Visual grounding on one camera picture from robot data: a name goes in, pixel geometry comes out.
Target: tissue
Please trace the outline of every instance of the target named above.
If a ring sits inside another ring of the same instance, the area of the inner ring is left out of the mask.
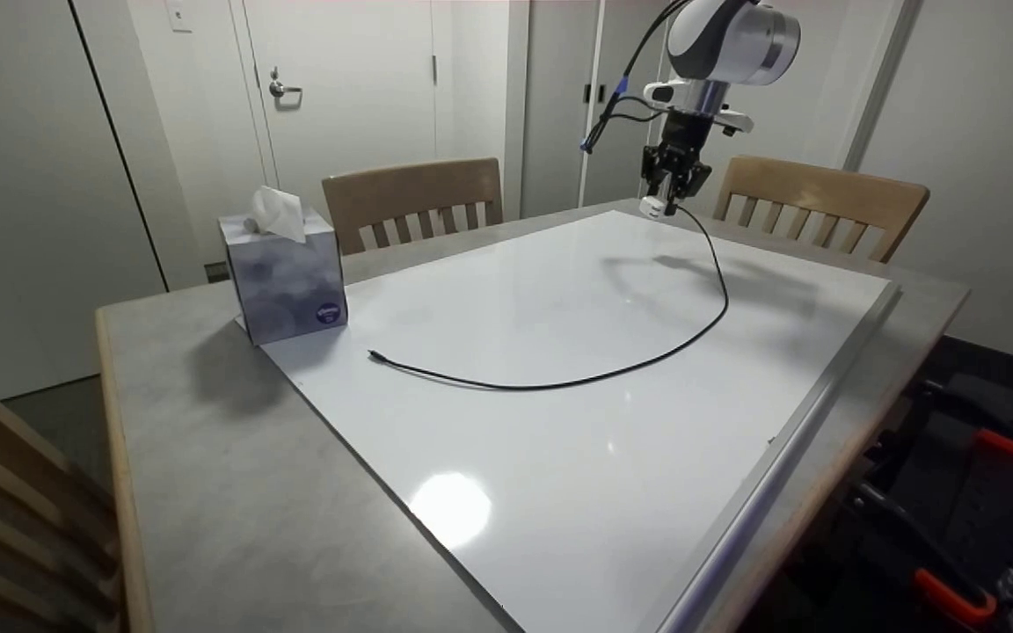
[[[259,188],[252,192],[252,222],[267,235],[307,244],[301,205],[287,189]]]

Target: black cable on table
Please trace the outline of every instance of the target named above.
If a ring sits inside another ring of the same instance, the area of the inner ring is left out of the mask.
[[[715,273],[719,273],[719,289],[720,289],[720,309],[699,327],[693,332],[686,343],[678,343],[675,348],[661,351],[661,355],[652,355],[652,360],[639,360],[639,364],[630,364],[630,366],[618,366],[618,370],[605,370],[605,374],[591,374],[591,377],[576,377],[576,379],[552,379],[552,382],[494,382],[494,379],[472,379],[472,377],[454,377],[454,374],[436,374],[428,366],[411,366],[411,364],[401,364],[401,360],[389,360],[383,351],[372,351],[368,348],[368,364],[377,366],[389,366],[397,374],[411,374],[411,377],[423,377],[423,379],[436,379],[436,382],[451,382],[451,388],[469,388],[469,392],[501,392],[501,393],[539,393],[539,392],[574,392],[574,388],[587,388],[587,382],[601,382],[601,379],[615,379],[615,377],[625,377],[625,374],[639,374],[646,366],[659,366],[678,351],[686,351],[689,345],[702,343],[727,313],[727,283],[725,283],[725,270],[720,270],[720,260],[719,260],[719,245],[715,245],[715,235],[708,234],[708,226],[689,214],[686,209],[678,209],[702,235],[702,244],[712,245],[712,260],[715,260]]]

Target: white table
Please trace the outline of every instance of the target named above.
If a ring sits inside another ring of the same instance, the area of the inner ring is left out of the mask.
[[[583,214],[353,257],[348,278]],[[769,516],[742,551],[727,551],[727,575],[699,606],[715,630],[742,619],[965,300],[958,285],[886,273],[902,285],[897,307]],[[509,630],[504,607],[420,536],[244,343],[227,292],[197,289],[97,316],[135,619],[159,630]]]

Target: wooden chair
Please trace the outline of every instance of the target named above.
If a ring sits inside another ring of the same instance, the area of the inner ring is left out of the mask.
[[[377,245],[411,244],[411,226],[420,226],[423,239],[436,235],[436,222],[438,234],[458,234],[458,214],[474,230],[479,205],[483,226],[504,226],[497,157],[333,177],[322,180],[322,192],[340,252],[363,252],[363,234]]]
[[[890,260],[920,214],[929,188],[800,161],[735,157],[715,209],[719,222],[727,217],[735,197],[742,197],[742,230],[760,217],[757,230],[802,239],[804,226],[816,226],[814,244],[845,252],[856,252],[863,235],[876,230],[879,239],[866,257]]]
[[[113,496],[0,405],[0,630],[118,630]]]

